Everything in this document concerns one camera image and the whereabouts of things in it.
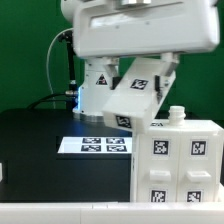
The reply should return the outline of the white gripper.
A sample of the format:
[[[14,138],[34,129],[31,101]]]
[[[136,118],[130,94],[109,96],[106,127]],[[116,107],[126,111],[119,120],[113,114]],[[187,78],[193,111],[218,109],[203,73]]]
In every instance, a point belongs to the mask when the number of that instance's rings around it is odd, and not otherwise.
[[[138,56],[163,53],[154,90],[162,102],[179,64],[177,53],[206,52],[220,41],[216,0],[151,0],[145,6],[118,9],[116,0],[92,0],[74,10],[74,47],[78,56]],[[119,59],[106,58],[114,90],[121,81]]]

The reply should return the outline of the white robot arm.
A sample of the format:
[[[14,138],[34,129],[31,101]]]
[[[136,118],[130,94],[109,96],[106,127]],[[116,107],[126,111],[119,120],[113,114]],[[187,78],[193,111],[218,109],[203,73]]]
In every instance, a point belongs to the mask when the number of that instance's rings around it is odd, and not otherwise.
[[[61,0],[72,49],[85,61],[77,117],[147,125],[179,56],[219,44],[218,0]]]

